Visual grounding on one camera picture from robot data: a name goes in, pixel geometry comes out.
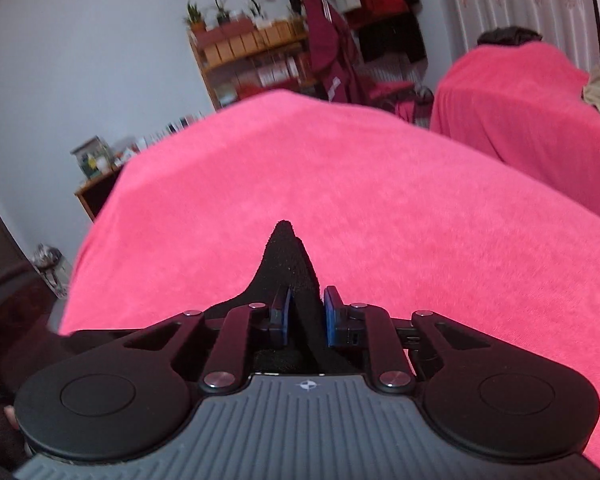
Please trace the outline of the black knit pants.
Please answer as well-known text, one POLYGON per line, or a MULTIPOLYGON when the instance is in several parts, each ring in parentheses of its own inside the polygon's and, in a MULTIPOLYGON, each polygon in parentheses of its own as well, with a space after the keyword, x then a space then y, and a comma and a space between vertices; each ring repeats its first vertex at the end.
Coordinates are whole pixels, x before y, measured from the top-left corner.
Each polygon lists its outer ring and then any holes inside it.
POLYGON ((279 299, 288 308, 282 344, 257 327, 249 337, 248 372, 312 375, 336 373, 340 357, 326 344, 325 309, 320 285, 302 240, 290 222, 277 222, 265 245, 256 274, 238 296, 204 312, 218 328, 231 310, 252 302, 272 306, 279 299))

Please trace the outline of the pink blanket on near bed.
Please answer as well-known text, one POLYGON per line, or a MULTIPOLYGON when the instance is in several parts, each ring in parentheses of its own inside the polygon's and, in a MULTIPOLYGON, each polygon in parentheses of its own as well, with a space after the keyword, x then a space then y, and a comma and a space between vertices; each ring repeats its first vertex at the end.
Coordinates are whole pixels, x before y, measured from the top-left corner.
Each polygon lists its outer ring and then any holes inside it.
MULTIPOLYGON (((574 368, 600 395, 600 218, 380 110, 285 91, 128 162, 74 260, 61 333, 237 296, 282 220, 344 300, 436 311, 574 368)), ((600 465, 600 420, 586 452, 600 465)))

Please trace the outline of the low cabinet with bottles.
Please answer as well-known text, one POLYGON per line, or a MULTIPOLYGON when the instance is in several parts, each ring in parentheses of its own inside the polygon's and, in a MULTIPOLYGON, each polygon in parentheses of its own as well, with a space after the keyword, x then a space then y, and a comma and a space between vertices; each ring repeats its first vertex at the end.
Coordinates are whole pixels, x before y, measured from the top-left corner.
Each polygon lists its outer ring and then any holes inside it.
POLYGON ((132 158, 147 151, 148 148, 152 148, 161 141, 175 136, 205 117, 206 114, 202 114, 201 112, 186 115, 181 117, 177 122, 170 122, 162 131, 154 133, 151 136, 143 136, 140 139, 136 139, 131 144, 125 145, 121 155, 116 156, 114 161, 104 171, 97 170, 97 174, 80 183, 73 195, 79 201, 87 217, 93 221, 99 215, 114 189, 122 170, 132 158))

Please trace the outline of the wooden shelf with boxes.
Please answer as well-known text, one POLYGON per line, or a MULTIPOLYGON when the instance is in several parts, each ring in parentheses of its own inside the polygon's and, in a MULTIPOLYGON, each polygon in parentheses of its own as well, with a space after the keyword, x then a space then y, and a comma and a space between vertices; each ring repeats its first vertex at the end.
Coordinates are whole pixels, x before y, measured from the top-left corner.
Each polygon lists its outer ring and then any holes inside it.
POLYGON ((214 0, 209 27, 198 4, 186 4, 184 23, 195 62, 212 107, 234 103, 275 89, 318 95, 310 69, 309 34, 304 19, 267 20, 256 0, 249 11, 231 14, 226 0, 214 0))

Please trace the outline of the maroon hanging jacket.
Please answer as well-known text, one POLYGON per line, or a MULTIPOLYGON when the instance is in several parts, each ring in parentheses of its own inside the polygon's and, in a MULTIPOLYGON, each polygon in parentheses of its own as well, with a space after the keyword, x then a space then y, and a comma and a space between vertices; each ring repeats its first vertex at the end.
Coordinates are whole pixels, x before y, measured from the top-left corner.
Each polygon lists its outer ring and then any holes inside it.
POLYGON ((311 70, 333 103, 366 105, 358 78, 358 46, 347 21, 329 0, 301 0, 309 32, 311 70))

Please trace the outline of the pink far bed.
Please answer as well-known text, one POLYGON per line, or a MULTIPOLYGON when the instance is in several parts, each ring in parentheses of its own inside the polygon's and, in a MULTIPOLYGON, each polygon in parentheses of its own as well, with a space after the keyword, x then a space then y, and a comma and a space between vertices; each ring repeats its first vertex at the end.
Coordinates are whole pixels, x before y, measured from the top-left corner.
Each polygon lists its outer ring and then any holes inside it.
POLYGON ((439 82, 430 128, 600 217, 600 112, 582 99, 587 82, 551 44, 476 47, 439 82))

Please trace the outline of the hanging clothes rack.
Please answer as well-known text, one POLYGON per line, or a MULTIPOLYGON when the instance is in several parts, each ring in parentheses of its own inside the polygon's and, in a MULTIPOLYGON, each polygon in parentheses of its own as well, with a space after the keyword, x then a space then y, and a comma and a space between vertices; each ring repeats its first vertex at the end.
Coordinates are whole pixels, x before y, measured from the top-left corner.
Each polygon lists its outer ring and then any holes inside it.
MULTIPOLYGON (((347 21, 358 46, 358 62, 372 64, 387 56, 410 64, 427 59, 416 10, 420 0, 329 0, 347 21)), ((289 0, 291 10, 306 18, 301 0, 289 0)))

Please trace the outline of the dark garment on bed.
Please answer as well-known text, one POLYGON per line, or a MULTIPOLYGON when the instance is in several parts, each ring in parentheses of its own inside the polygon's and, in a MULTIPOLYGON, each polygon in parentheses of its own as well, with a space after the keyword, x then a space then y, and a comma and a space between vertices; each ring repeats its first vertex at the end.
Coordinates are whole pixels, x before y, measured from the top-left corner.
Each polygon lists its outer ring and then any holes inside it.
POLYGON ((477 39, 478 46, 519 47, 529 42, 540 42, 543 36, 535 30, 520 26, 498 27, 483 32, 477 39))

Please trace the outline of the patterned white curtain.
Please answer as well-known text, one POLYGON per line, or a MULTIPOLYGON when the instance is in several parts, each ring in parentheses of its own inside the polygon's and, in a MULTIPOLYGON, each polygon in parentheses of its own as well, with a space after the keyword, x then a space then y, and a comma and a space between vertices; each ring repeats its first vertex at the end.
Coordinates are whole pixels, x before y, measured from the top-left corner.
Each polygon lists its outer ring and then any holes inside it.
POLYGON ((484 32, 519 26, 538 32, 581 70, 600 63, 597 0, 442 1, 454 60, 475 47, 484 32))

